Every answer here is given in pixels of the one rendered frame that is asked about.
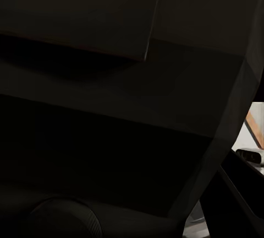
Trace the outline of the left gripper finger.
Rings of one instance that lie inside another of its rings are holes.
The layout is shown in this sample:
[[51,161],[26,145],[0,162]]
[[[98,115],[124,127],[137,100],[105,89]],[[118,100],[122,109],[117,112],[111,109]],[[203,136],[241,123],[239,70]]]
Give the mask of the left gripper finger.
[[199,201],[211,238],[264,238],[264,174],[233,149]]

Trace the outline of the digital camera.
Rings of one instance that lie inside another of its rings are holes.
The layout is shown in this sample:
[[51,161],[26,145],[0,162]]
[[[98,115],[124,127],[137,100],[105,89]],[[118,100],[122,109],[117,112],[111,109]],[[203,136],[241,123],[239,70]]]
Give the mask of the digital camera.
[[264,102],[264,0],[0,0],[0,238],[182,238]]

